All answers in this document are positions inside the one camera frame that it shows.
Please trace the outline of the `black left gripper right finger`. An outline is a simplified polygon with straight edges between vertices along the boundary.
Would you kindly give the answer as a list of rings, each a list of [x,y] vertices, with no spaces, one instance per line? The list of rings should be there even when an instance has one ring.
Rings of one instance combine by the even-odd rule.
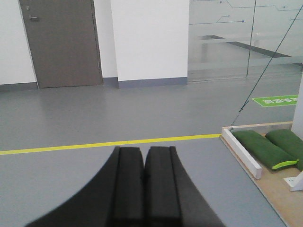
[[[175,147],[151,147],[145,162],[149,227],[223,227],[184,169]]]

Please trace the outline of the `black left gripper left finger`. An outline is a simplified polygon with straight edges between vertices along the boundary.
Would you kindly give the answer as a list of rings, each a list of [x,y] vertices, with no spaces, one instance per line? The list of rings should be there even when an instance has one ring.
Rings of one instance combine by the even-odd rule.
[[[29,227],[141,227],[143,157],[139,148],[115,147],[96,175],[59,207]]]

